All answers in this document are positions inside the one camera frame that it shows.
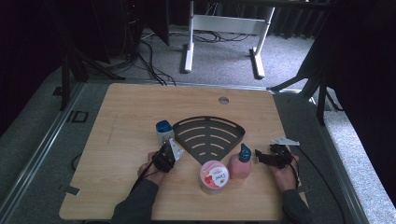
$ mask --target white table leg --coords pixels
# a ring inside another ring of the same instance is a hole
[[[192,71],[192,55],[194,53],[193,32],[194,32],[194,2],[190,1],[190,18],[189,18],[189,44],[187,46],[186,64],[184,66],[185,72]]]
[[[257,45],[257,48],[252,48],[251,49],[251,53],[252,53],[252,62],[256,68],[256,72],[257,72],[257,77],[259,78],[263,78],[265,77],[265,73],[264,73],[264,67],[262,66],[262,45],[264,44],[264,40],[265,37],[267,36],[268,33],[268,28],[270,27],[271,24],[271,19],[274,15],[274,10],[275,8],[272,7],[270,9],[270,13],[267,15],[267,17],[265,18],[265,25],[262,29],[262,34],[260,35],[260,39],[259,39],[259,43]]]

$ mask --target tripod leg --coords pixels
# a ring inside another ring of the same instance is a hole
[[[344,111],[343,108],[340,108],[338,106],[338,104],[334,101],[334,99],[332,98],[332,96],[329,94],[328,91],[326,91],[326,96],[329,99],[330,103],[332,103],[332,107],[334,107],[334,109],[338,110],[338,111]]]
[[[326,85],[323,83],[319,87],[319,97],[318,97],[318,108],[317,108],[317,118],[321,125],[325,125],[324,123],[324,104],[326,100]]]
[[[90,66],[94,67],[95,69],[99,70],[100,72],[104,73],[105,75],[107,75],[110,78],[116,79],[116,80],[125,80],[125,77],[119,77],[114,73],[111,73],[109,71],[107,71],[102,65],[100,65],[99,63],[97,63],[96,61],[88,58],[87,56],[85,56],[83,53],[78,52],[79,57],[82,59],[82,61],[88,63]]]
[[[44,4],[50,16],[52,17],[52,20],[55,23],[56,28],[58,29],[58,33],[60,35],[64,50],[69,57],[68,64],[72,65],[71,68],[73,69],[73,75],[75,76],[77,81],[84,81],[84,82],[87,81],[88,74],[85,71],[82,62],[78,60],[78,56],[75,51],[75,46],[73,44],[73,41],[71,40],[70,34],[64,28],[64,23],[60,16],[61,13],[56,7],[54,1],[45,0]]]
[[[311,77],[306,81],[300,94],[306,98],[311,98],[320,86],[320,77]]]
[[[304,79],[304,77],[292,77],[291,79],[289,79],[289,80],[287,80],[287,81],[285,81],[283,83],[280,83],[277,86],[267,87],[267,90],[268,91],[281,91],[281,90],[287,88],[288,86],[290,86],[290,85],[292,85],[292,84],[294,84],[296,82],[299,82],[299,81],[301,81],[303,79]]]

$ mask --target round label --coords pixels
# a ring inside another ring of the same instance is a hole
[[[205,177],[207,186],[213,189],[223,187],[228,181],[228,171],[225,167],[215,167],[209,170],[209,174]]]

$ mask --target wooden table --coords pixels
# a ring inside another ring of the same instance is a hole
[[[223,105],[220,97],[227,97]],[[60,210],[64,219],[111,219],[137,179],[147,154],[159,149],[155,124],[174,124],[196,116],[238,123],[252,150],[269,152],[271,139],[285,136],[273,96],[268,91],[112,84],[93,125]],[[234,148],[221,162],[226,164]],[[165,177],[153,206],[153,220],[281,219],[281,194],[267,167],[252,156],[252,172],[230,180],[223,192],[208,195],[199,187],[201,164],[187,151]]]

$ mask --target black cable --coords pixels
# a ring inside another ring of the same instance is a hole
[[[291,167],[291,170],[293,170],[294,178],[296,179],[296,188],[298,188],[298,186],[300,184],[300,180],[299,180],[300,168],[299,168],[299,164],[298,164],[297,160],[296,159],[294,159],[294,160],[296,161],[297,171],[294,169],[294,167],[291,164],[289,164],[289,166]]]
[[[160,150],[157,151],[157,153],[155,153],[155,155],[152,157],[151,162],[148,164],[148,166],[143,170],[142,174],[140,174],[140,176],[136,179],[136,181],[134,182],[134,185],[132,186],[131,192],[129,192],[129,194],[131,194],[132,192],[134,192],[134,189],[136,188],[136,186],[140,183],[140,181],[142,181],[144,178],[146,178],[149,175],[154,175],[157,172],[154,172],[152,174],[149,175],[145,175],[150,166],[152,165],[152,163],[154,163],[158,157],[161,155],[161,153],[163,153],[165,151],[166,147],[161,147]]]
[[[326,96],[329,98],[330,103],[332,103],[332,106],[333,106],[336,110],[338,110],[338,111],[344,111],[343,108],[340,108],[340,107],[338,106],[338,104],[335,103],[334,99],[332,98],[332,96],[329,94],[328,91],[326,91]]]
[[[305,152],[303,152],[303,150],[302,150],[299,146],[296,146],[296,147],[301,151],[301,153],[304,154],[304,156],[308,159],[308,161],[311,162],[311,164],[314,166],[315,170],[318,172],[318,174],[319,174],[320,177],[322,178],[323,182],[326,184],[327,188],[329,189],[330,194],[332,195],[332,197],[333,197],[334,200],[335,200],[335,203],[336,203],[337,206],[338,206],[338,209],[339,209],[340,212],[341,212],[341,216],[342,216],[342,219],[343,219],[343,223],[346,223],[346,217],[345,217],[344,211],[343,211],[343,209],[342,209],[342,207],[341,207],[340,202],[337,200],[337,197],[335,197],[335,194],[334,194],[334,192],[332,191],[332,188],[330,187],[329,183],[326,181],[326,179],[324,178],[323,174],[320,172],[320,170],[318,169],[318,167],[317,167],[317,166],[311,161],[311,159],[305,154]]]
[[[243,41],[245,39],[247,39],[249,37],[249,35],[246,35],[244,38],[242,39],[237,39],[238,37],[242,36],[242,35],[237,35],[236,37],[233,38],[224,38],[221,36],[221,34],[219,33],[215,33],[212,31],[197,31],[195,32],[196,34],[207,34],[207,35],[213,35],[214,39],[207,39],[198,35],[194,35],[194,39],[199,41],[199,42],[205,42],[205,43],[218,43],[218,42],[230,42],[230,41]]]
[[[147,70],[155,77],[155,79],[157,79],[157,81],[163,86],[165,82],[162,78],[158,77],[155,72],[152,71],[152,69],[150,69],[149,63],[146,62],[146,60],[143,58],[143,56],[140,53],[137,53],[137,56],[142,60],[142,63],[147,67]]]
[[[158,69],[157,67],[155,67],[155,66],[152,64],[152,55],[153,55],[152,46],[151,46],[149,43],[145,42],[145,41],[141,41],[141,42],[142,42],[143,44],[147,45],[147,46],[148,46],[148,49],[149,49],[149,62],[146,62],[146,60],[143,58],[143,56],[141,56],[141,55],[139,54],[140,59],[143,61],[144,65],[148,68],[148,69],[146,69],[146,70],[149,71],[149,72],[150,72],[150,73],[151,73],[162,85],[167,86],[167,83],[165,82],[165,80],[163,80],[163,79],[162,79],[161,77],[159,77],[159,76],[168,77],[168,78],[174,83],[174,85],[176,86],[176,82],[175,82],[175,80],[174,80],[171,76],[165,74],[165,72],[161,71],[160,69]]]
[[[76,170],[77,170],[77,166],[75,165],[75,163],[76,163],[76,160],[77,160],[81,155],[82,155],[82,152],[79,153],[79,154],[72,160],[71,166],[72,166],[73,171],[76,171]]]
[[[161,77],[158,77],[158,76],[157,76],[157,74],[156,74],[155,71],[154,71],[154,68],[152,67],[153,50],[152,50],[151,45],[150,45],[149,43],[143,41],[143,40],[140,40],[140,42],[143,43],[143,44],[145,44],[146,46],[148,46],[148,49],[149,49],[149,61],[146,62],[146,60],[139,54],[139,55],[140,55],[140,59],[143,60],[144,64],[146,65],[146,67],[148,68],[148,70],[150,71],[150,73],[161,83],[161,85],[167,86],[166,82],[165,82]]]
[[[107,71],[110,71],[110,72],[112,72],[112,71],[114,71],[114,70],[116,70],[116,69],[119,69],[119,68],[125,68],[126,67],[126,69],[124,69],[124,70],[122,70],[122,71],[119,71],[119,72],[117,72],[117,73],[115,73],[115,74],[119,74],[119,73],[122,73],[122,72],[125,72],[126,70],[128,70],[129,68],[131,68],[131,66],[132,66],[132,62],[133,62],[134,60],[130,57],[130,55],[127,55],[127,57],[125,58],[125,61],[124,62],[122,62],[122,63],[116,63],[116,64],[113,64],[113,65],[110,65],[110,66],[106,66],[106,67],[104,67]],[[88,63],[84,63],[87,67],[90,67],[90,68],[94,68],[93,66],[91,66],[90,64],[88,64]]]
[[[119,72],[116,72],[116,73],[114,73],[114,74],[123,73],[123,72],[125,72],[125,71],[129,70],[129,69],[130,69],[132,66],[133,66],[133,65],[131,64],[131,65],[129,65],[128,67],[126,67],[124,70],[121,70],[121,71],[119,71]]]

